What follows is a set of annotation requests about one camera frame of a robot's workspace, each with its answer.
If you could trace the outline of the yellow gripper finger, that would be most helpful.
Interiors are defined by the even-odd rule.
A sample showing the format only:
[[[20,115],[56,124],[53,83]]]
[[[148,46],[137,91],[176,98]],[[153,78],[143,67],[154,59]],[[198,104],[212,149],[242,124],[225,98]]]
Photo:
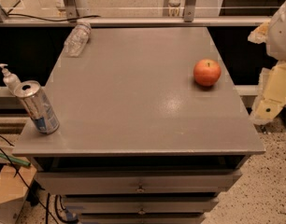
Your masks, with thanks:
[[[248,40],[255,44],[265,43],[267,39],[268,27],[269,22],[263,22],[249,34]]]
[[[256,125],[266,125],[286,106],[286,62],[277,62],[271,69],[263,68],[257,91],[250,120]]]

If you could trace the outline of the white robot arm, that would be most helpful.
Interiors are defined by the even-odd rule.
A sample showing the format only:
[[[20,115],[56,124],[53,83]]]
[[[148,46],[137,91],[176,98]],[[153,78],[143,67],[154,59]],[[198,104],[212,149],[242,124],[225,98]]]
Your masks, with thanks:
[[[286,1],[270,21],[250,33],[248,40],[265,43],[267,55],[277,60],[271,69],[262,69],[250,113],[254,124],[266,125],[286,106]]]

